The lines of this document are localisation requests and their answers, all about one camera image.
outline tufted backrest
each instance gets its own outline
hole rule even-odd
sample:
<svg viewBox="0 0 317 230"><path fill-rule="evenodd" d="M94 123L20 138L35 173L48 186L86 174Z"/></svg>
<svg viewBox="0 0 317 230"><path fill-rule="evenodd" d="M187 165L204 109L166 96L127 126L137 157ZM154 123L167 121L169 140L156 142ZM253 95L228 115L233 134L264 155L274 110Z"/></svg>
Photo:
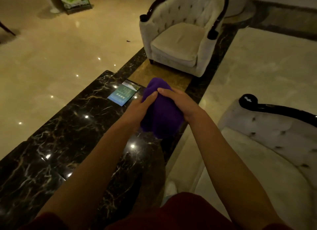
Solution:
<svg viewBox="0 0 317 230"><path fill-rule="evenodd" d="M294 164L313 188L317 220L317 127L295 118L247 110L236 100L218 127L229 127L272 149Z"/></svg>
<svg viewBox="0 0 317 230"><path fill-rule="evenodd" d="M223 8L224 0L166 0L155 8L149 23L157 34L180 22L205 27L212 14L219 15Z"/></svg>

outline chair leg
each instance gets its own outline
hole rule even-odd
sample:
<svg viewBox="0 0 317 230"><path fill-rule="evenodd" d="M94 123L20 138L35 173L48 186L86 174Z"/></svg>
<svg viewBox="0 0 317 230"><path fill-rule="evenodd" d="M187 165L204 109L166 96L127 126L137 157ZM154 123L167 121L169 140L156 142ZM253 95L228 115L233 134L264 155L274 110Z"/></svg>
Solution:
<svg viewBox="0 0 317 230"><path fill-rule="evenodd" d="M10 32L13 36L15 36L14 32L12 32L9 28L3 25L2 22L0 22L0 27L3 28L3 30L5 30L6 32Z"/></svg>

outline green sign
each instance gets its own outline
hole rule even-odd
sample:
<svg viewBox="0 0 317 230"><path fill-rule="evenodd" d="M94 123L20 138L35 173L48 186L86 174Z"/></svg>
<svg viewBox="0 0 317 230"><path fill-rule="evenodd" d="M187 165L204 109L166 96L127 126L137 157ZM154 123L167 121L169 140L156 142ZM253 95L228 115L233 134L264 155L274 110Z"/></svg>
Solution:
<svg viewBox="0 0 317 230"><path fill-rule="evenodd" d="M67 13L79 12L85 9L91 9L89 0L61 0Z"/></svg>
<svg viewBox="0 0 317 230"><path fill-rule="evenodd" d="M114 86L116 90L108 97L121 107L140 89L140 86L125 80L121 85Z"/></svg>

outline seat cushion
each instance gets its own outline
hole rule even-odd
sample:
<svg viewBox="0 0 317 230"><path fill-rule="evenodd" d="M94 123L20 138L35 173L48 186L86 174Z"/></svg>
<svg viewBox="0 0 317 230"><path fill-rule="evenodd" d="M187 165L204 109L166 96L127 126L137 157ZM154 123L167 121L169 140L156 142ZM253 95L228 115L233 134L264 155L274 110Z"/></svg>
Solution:
<svg viewBox="0 0 317 230"><path fill-rule="evenodd" d="M196 65L197 53L205 29L193 24L178 23L158 35L151 42L157 54L188 67Z"/></svg>

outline red shirt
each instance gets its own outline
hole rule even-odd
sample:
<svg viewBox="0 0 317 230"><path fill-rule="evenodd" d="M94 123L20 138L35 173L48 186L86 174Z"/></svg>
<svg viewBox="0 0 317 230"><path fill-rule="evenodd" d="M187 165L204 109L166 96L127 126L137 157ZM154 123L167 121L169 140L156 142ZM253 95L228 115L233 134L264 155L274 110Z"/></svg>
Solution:
<svg viewBox="0 0 317 230"><path fill-rule="evenodd" d="M53 213L44 213L21 228L21 230L40 229L66 230L69 228ZM128 216L105 228L105 230L119 229L238 230L239 228L201 196L192 193L179 193L171 197L161 208L153 208L142 214ZM291 228L284 224L271 224L264 230L291 230Z"/></svg>

